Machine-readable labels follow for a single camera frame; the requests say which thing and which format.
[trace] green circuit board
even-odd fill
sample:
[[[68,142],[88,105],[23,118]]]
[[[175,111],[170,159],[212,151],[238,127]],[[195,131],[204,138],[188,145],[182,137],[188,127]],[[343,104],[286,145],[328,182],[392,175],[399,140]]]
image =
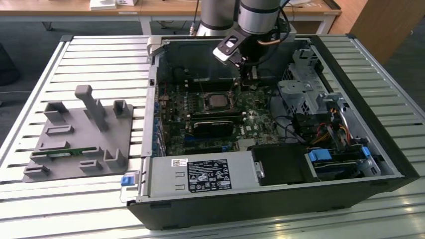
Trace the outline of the green circuit board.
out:
[[[227,94],[231,107],[226,110],[210,111],[206,98],[208,94]],[[186,155],[216,152],[240,151],[238,141],[254,139],[255,144],[272,144],[279,142],[276,125],[267,108],[268,95],[262,88],[256,91],[182,93],[179,90],[168,94],[164,101],[163,122],[167,134],[167,155]],[[220,138],[195,138],[190,133],[188,114],[206,112],[244,112],[244,122],[235,124],[232,135]]]

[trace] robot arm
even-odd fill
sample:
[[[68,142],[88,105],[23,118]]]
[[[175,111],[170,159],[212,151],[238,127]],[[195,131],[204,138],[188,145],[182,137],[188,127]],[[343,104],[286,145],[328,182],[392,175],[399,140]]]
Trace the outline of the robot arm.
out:
[[[279,13],[290,2],[280,6],[280,0],[203,0],[202,26],[198,35],[227,35],[214,50],[216,58],[232,62],[240,70],[242,80],[250,79],[252,68],[266,62],[278,45],[291,32],[286,19],[286,35],[280,37]],[[238,16],[238,27],[232,29]]]

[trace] white label sticker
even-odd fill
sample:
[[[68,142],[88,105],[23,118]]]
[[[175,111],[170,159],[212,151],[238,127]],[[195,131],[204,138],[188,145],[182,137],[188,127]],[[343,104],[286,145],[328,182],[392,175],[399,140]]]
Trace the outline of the white label sticker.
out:
[[[132,14],[132,15],[135,15],[135,14],[138,14],[138,12],[136,11],[120,11],[119,14]]]
[[[180,167],[188,165],[188,159],[187,158],[176,158],[172,159],[172,167]]]

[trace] power supply label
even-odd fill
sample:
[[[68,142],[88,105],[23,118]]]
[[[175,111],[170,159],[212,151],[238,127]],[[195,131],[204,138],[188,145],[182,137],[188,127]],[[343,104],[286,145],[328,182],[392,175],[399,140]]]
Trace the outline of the power supply label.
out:
[[[191,193],[232,189],[227,159],[188,162]]]

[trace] white box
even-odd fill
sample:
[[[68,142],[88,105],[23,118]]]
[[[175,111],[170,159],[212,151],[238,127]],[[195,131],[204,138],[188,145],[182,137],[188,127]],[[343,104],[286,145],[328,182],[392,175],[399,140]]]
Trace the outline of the white box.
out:
[[[115,0],[91,0],[91,10],[106,10],[106,9],[116,9]]]
[[[138,0],[118,0],[118,5],[134,6]]]

